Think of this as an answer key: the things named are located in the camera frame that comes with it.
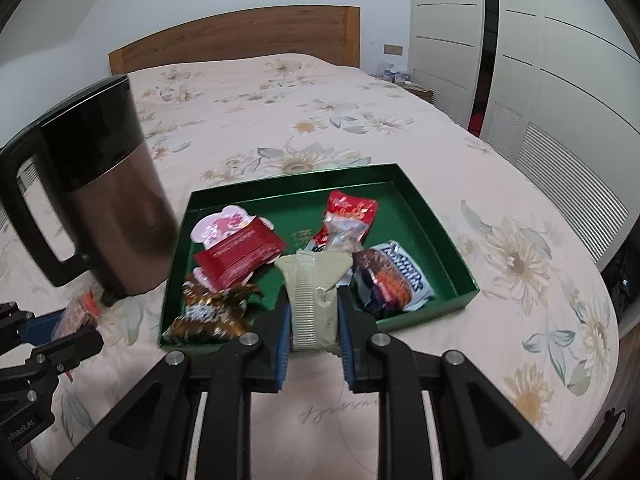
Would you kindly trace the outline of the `white wardrobe doors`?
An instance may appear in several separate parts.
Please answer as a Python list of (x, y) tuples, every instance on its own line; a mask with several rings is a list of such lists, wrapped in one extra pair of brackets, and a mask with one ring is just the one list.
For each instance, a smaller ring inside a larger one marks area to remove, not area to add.
[(605, 0), (411, 0), (409, 70), (539, 188), (604, 268), (639, 218), (639, 57)]

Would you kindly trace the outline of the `red spicy strip snack packet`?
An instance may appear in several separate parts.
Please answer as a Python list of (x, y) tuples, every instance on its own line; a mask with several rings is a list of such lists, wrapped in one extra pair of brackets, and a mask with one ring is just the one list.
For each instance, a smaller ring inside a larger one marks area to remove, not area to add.
[(325, 245), (334, 232), (354, 234), (360, 242), (371, 229), (378, 202), (370, 198), (356, 197), (333, 190), (329, 194), (326, 210), (322, 217), (322, 227), (314, 236), (319, 245)]

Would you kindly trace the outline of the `wooden headboard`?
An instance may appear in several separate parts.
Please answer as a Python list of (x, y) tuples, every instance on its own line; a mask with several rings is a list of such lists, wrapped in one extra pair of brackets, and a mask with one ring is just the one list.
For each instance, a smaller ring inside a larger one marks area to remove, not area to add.
[(113, 75), (176, 63), (306, 54), (360, 66), (358, 6), (265, 6), (199, 18), (138, 39), (108, 55)]

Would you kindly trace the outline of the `clear pink cartoon candy packet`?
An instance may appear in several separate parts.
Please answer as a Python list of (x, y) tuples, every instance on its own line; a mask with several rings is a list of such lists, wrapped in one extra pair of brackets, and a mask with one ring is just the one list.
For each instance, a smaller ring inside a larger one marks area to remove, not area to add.
[(368, 226), (361, 220), (341, 214), (326, 214), (321, 233), (305, 247), (306, 252), (348, 252), (354, 254), (363, 248), (362, 240)]

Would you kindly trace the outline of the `pale green pastry packet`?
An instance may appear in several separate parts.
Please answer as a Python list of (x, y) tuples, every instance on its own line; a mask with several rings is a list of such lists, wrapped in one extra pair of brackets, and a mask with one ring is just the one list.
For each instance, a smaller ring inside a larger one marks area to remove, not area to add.
[(352, 255), (300, 250), (274, 265), (290, 300), (293, 350), (339, 354), (337, 287), (352, 267)]

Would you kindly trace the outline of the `pink cartoon character snack packet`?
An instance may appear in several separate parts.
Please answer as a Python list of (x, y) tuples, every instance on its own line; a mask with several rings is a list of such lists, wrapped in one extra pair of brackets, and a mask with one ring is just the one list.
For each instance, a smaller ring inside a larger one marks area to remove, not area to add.
[[(198, 223), (192, 228), (190, 233), (191, 242), (201, 244), (205, 250), (209, 249), (226, 237), (248, 226), (255, 218), (256, 216), (248, 214), (247, 211), (240, 206), (225, 206), (221, 212), (209, 214), (201, 218), (201, 220), (198, 220)], [(274, 225), (270, 220), (264, 217), (259, 218), (271, 231), (274, 230)], [(192, 273), (200, 285), (211, 292), (216, 292), (217, 289), (215, 285), (205, 275), (204, 270), (200, 266), (197, 266)]]

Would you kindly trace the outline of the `small orange-ended clear packet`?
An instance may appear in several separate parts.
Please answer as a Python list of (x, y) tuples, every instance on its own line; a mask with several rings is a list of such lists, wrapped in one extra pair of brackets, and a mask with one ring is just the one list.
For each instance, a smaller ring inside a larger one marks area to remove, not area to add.
[(94, 291), (89, 289), (71, 301), (64, 309), (52, 330), (51, 339), (57, 340), (70, 336), (85, 327), (96, 327), (101, 316), (102, 311), (96, 302)]

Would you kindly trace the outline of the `brown gold oat snack packet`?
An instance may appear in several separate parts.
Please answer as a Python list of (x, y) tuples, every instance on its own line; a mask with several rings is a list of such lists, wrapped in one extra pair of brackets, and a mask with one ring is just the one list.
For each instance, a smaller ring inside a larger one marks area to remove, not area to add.
[(184, 309), (160, 335), (164, 344), (222, 344), (250, 331), (250, 300), (264, 298), (256, 284), (210, 290), (193, 273), (182, 284)]

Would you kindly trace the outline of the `brown black electric kettle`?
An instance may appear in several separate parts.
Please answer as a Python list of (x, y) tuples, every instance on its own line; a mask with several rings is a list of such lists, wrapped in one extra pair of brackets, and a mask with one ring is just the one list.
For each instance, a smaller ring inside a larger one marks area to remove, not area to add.
[[(18, 172), (35, 166), (74, 244), (60, 259), (30, 212)], [(51, 108), (1, 150), (1, 203), (29, 255), (60, 287), (91, 272), (102, 301), (165, 281), (178, 223), (145, 143), (127, 75), (109, 76)]]

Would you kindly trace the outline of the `wooden nightstand with items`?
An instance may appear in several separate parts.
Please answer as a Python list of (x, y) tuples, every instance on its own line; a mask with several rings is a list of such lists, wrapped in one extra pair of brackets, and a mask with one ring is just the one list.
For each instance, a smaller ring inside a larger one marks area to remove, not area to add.
[(376, 70), (375, 76), (389, 84), (403, 88), (423, 101), (434, 103), (434, 91), (432, 89), (413, 82), (407, 72), (396, 70), (392, 63), (381, 63)]

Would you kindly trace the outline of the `red long snack packet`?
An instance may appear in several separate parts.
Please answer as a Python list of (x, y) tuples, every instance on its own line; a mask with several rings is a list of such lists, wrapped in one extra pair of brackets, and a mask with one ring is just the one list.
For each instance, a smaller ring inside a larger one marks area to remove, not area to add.
[(263, 264), (279, 257), (288, 245), (261, 218), (194, 255), (198, 266), (216, 290), (245, 280)]

